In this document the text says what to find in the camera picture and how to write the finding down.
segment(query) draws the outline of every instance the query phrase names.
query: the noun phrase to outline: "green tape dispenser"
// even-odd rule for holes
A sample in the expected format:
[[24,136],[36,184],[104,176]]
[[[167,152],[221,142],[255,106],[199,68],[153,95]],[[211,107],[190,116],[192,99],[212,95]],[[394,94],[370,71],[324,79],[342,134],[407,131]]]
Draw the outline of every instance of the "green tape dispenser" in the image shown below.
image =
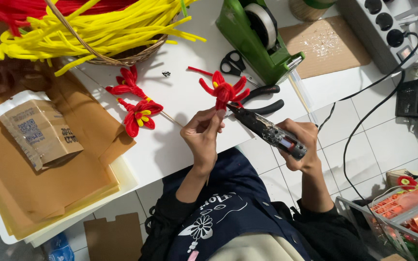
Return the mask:
[[224,0],[216,25],[266,85],[286,79],[305,58],[288,53],[264,0]]

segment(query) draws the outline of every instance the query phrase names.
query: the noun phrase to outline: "red pipe cleaner flower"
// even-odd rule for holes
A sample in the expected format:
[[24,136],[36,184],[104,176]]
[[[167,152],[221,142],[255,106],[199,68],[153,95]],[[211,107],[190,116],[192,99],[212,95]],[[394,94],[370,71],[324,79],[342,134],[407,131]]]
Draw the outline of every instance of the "red pipe cleaner flower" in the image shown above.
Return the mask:
[[241,90],[243,90],[244,86],[246,85],[245,76],[241,77],[241,79],[234,86],[232,86],[231,84],[225,82],[224,77],[219,71],[216,71],[212,76],[212,86],[214,89],[209,88],[209,86],[202,78],[199,79],[199,84],[201,84],[207,93],[217,97],[217,110],[222,109],[226,111],[228,102],[239,102],[249,95],[249,89],[246,89],[244,92],[237,96],[237,94],[241,92]]
[[409,186],[403,187],[403,189],[405,190],[414,189],[414,186],[417,186],[417,184],[418,184],[417,181],[415,181],[414,178],[410,176],[400,176],[398,178],[399,186],[409,185]]
[[136,80],[138,78],[136,66],[130,67],[130,70],[127,70],[126,68],[120,68],[120,73],[123,77],[116,76],[116,80],[119,85],[115,87],[107,86],[106,91],[113,95],[121,95],[127,92],[131,92],[144,100],[152,102],[151,98],[146,96],[143,90],[136,85]]
[[132,138],[138,135],[138,131],[142,126],[153,130],[156,124],[149,116],[160,113],[164,109],[162,105],[148,102],[147,100],[141,100],[136,105],[126,103],[122,98],[118,98],[117,101],[128,111],[124,124],[125,130]]

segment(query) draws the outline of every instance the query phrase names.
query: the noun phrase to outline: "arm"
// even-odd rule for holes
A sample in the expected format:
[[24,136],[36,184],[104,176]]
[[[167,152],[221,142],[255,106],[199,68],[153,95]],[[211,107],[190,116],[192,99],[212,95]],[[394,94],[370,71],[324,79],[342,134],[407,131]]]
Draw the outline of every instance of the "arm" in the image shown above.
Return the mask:
[[317,127],[313,123],[296,123],[291,119],[286,119],[277,125],[295,134],[308,148],[306,155],[299,161],[279,150],[287,162],[288,169],[302,172],[302,206],[317,213],[331,210],[334,203],[328,194],[321,160],[317,156]]
[[149,236],[141,248],[140,260],[165,260],[178,229],[193,214],[196,199],[217,160],[216,138],[225,127],[224,115],[224,110],[215,108],[200,111],[181,130],[180,135],[193,152],[193,168],[176,193],[163,195],[151,208],[152,216],[145,222]]

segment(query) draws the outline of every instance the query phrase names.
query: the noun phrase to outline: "cardboard sheet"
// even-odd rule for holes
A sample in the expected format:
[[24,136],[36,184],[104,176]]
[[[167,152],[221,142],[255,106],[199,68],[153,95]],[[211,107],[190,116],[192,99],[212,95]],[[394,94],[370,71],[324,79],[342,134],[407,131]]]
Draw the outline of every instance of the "cardboard sheet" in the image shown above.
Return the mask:
[[[72,74],[56,78],[56,69],[43,70],[51,82],[46,94],[84,151],[61,166],[35,172],[0,122],[0,213],[9,234],[18,239],[118,191],[107,166],[135,144]],[[33,89],[14,86],[0,96],[0,104],[27,87]]]
[[372,59],[342,16],[279,29],[289,53],[303,51],[297,71],[309,78],[369,64]]
[[138,213],[83,222],[90,261],[136,261],[143,246]]

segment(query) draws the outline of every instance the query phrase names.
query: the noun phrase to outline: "wicker basket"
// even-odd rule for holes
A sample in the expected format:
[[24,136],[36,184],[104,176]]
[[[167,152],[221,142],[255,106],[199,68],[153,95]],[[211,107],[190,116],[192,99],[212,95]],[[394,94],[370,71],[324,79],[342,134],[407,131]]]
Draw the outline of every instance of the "wicker basket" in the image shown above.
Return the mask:
[[[59,21],[61,21],[61,23],[73,34],[73,36],[75,36],[75,38],[78,39],[78,41],[85,47],[85,49],[90,51],[91,54],[96,55],[97,58],[86,61],[87,63],[96,65],[133,66],[136,63],[147,60],[151,55],[153,55],[157,50],[159,50],[159,48],[165,43],[167,37],[169,36],[168,34],[161,34],[158,41],[153,45],[147,47],[146,49],[140,51],[140,47],[136,47],[129,50],[133,55],[128,56],[126,58],[113,59],[101,55],[97,53],[95,50],[93,50],[93,48],[91,48],[90,45],[88,45],[83,39],[81,39],[78,33],[75,32],[75,30],[73,30],[72,26],[69,24],[69,22],[67,22],[66,18],[61,14],[59,9],[57,9],[57,7],[51,2],[51,0],[45,0],[45,2],[52,10],[52,12],[56,15],[56,17],[59,19]],[[178,14],[175,15],[175,17],[172,19],[171,24],[177,21],[177,17]]]

